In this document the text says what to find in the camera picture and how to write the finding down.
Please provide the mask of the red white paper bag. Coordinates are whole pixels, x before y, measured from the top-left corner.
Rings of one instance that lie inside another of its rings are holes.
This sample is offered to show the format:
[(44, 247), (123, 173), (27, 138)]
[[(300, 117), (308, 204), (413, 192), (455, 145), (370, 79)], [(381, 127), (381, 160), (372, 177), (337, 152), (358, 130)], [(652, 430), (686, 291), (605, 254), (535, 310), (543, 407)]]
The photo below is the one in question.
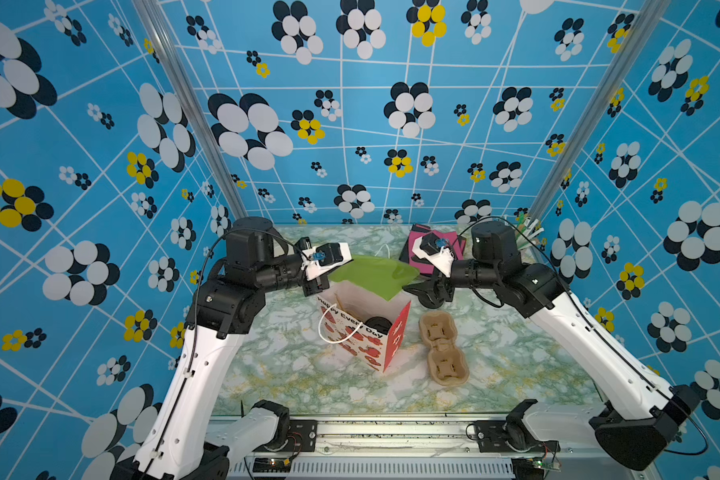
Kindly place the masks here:
[[(384, 372), (402, 345), (411, 309), (411, 296), (398, 293), (387, 301), (348, 281), (338, 282), (316, 296), (320, 309), (318, 334), (365, 363)], [(365, 321), (384, 317), (392, 322), (387, 335), (368, 328)]]

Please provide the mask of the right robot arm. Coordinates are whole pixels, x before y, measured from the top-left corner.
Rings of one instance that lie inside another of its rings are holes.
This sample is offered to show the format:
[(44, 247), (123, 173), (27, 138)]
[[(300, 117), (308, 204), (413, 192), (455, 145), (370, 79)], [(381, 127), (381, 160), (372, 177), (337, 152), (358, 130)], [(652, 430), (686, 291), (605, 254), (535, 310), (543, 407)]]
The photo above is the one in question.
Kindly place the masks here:
[(429, 232), (410, 242), (414, 256), (434, 272), (405, 286), (422, 306), (437, 309), (457, 289), (490, 289), (493, 307), (510, 306), (543, 329), (587, 372), (605, 395), (595, 415), (583, 421), (584, 437), (622, 466), (643, 471), (662, 454), (700, 403), (688, 385), (673, 386), (639, 361), (604, 326), (553, 268), (522, 261), (521, 231), (494, 217), (467, 227), (472, 256), (457, 259), (453, 245)]

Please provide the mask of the green paper napkin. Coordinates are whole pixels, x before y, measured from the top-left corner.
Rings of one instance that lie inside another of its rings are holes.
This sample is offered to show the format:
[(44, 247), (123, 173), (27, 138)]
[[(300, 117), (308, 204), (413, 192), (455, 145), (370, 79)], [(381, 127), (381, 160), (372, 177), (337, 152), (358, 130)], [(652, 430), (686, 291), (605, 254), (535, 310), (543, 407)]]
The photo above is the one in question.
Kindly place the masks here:
[(420, 275), (419, 270), (396, 259), (357, 256), (329, 274), (331, 282), (348, 281), (384, 300), (393, 299)]

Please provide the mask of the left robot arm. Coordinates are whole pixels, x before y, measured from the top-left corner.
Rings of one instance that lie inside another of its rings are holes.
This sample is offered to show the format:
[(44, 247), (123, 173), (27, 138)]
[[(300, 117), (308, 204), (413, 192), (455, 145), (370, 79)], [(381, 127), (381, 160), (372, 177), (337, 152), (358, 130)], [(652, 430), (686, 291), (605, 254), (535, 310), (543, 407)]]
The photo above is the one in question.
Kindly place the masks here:
[(322, 291), (325, 273), (311, 273), (313, 244), (285, 239), (263, 217), (236, 220), (219, 239), (225, 255), (201, 269), (202, 283), (186, 316), (186, 337), (169, 390), (145, 441), (118, 461), (113, 479), (224, 479), (256, 449), (289, 440), (290, 412), (261, 400), (227, 430), (227, 443), (206, 439), (223, 378), (270, 292)]

